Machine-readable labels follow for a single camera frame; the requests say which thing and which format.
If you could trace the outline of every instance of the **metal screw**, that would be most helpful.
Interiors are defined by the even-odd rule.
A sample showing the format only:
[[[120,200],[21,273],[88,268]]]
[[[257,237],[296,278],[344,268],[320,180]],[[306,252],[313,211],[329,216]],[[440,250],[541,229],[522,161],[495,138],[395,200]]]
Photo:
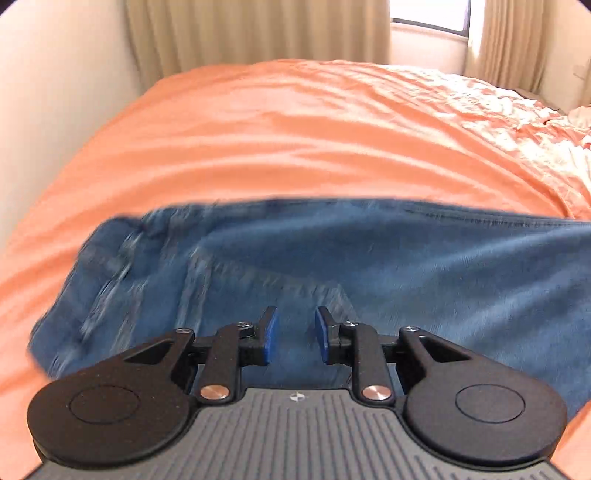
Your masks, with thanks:
[[[361,392],[369,400],[387,400],[392,396],[392,390],[383,385],[370,385]]]
[[[230,390],[223,385],[205,385],[199,393],[208,400],[223,400],[230,394]]]

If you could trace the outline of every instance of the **window frame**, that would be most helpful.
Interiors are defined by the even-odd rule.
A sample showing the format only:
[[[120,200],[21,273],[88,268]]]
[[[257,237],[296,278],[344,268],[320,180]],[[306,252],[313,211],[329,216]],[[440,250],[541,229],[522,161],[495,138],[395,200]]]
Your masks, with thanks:
[[[402,23],[404,25],[414,25],[415,27],[430,28],[432,30],[439,30],[441,32],[452,33],[461,37],[468,38],[470,33],[470,5],[472,0],[467,0],[466,15],[464,17],[464,30],[453,30],[451,28],[440,27],[439,25],[433,25],[429,23],[417,22],[414,20],[406,20],[404,18],[392,17],[390,21],[392,23]]]

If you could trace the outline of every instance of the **ribbed surface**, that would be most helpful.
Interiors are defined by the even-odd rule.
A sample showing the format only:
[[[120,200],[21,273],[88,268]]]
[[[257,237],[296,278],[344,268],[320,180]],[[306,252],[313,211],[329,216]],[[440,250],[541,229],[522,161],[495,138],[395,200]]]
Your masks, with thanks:
[[[344,390],[249,390],[239,403],[206,408],[169,450],[114,471],[48,464],[31,480],[558,480],[547,463],[486,473],[449,465],[417,446],[388,410]]]
[[[146,87],[202,65],[389,63],[388,0],[126,0]]]

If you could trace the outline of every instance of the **orange bedsheet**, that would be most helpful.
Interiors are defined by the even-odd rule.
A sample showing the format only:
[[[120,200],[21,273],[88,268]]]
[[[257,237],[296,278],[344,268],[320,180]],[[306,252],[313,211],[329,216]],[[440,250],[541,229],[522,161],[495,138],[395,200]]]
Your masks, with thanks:
[[[435,71],[275,61],[163,80],[75,156],[0,257],[0,478],[38,463],[25,413],[47,378],[26,353],[29,332],[105,219],[346,196],[591,220],[590,143],[539,103]],[[588,405],[554,461],[588,480],[590,450]]]

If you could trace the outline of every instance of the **white wall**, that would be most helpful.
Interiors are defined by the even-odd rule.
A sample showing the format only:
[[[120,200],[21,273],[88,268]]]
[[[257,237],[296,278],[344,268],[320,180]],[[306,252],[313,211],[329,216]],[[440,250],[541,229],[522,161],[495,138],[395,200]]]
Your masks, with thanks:
[[[122,0],[18,0],[0,16],[0,38],[2,249],[63,165],[142,89]]]
[[[443,73],[464,71],[468,39],[432,28],[401,23],[391,24],[393,65],[410,65],[441,70]]]
[[[578,106],[583,80],[574,69],[585,70],[591,58],[591,12],[579,0],[554,0],[550,49],[541,95],[562,110]]]

